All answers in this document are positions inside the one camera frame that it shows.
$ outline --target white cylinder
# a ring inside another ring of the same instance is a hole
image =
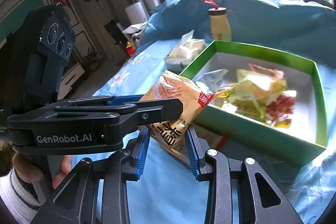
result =
[[[132,25],[144,23],[148,20],[140,2],[128,6],[125,11]]]

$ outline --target yellow wrapper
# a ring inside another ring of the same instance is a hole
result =
[[[238,84],[228,102],[237,106],[237,112],[258,118],[265,116],[265,107],[287,87],[285,79],[263,75],[249,70],[237,70]]]
[[[211,104],[222,107],[224,103],[227,101],[227,98],[233,93],[235,85],[237,83],[226,85],[218,90],[219,95],[216,99],[214,99]]]
[[[275,128],[290,128],[292,124],[292,120],[289,119],[289,121],[280,121],[276,122],[273,126]]]

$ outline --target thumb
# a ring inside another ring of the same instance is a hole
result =
[[[29,162],[21,153],[16,153],[13,156],[13,166],[19,177],[25,182],[31,183],[43,178],[41,169]]]

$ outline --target floor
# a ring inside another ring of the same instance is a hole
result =
[[[121,68],[115,60],[105,60],[87,79],[79,79],[66,98],[90,97],[110,80]]]

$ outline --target white sleeve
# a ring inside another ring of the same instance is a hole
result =
[[[20,184],[13,169],[0,178],[0,196],[19,224],[29,224],[41,204]]]

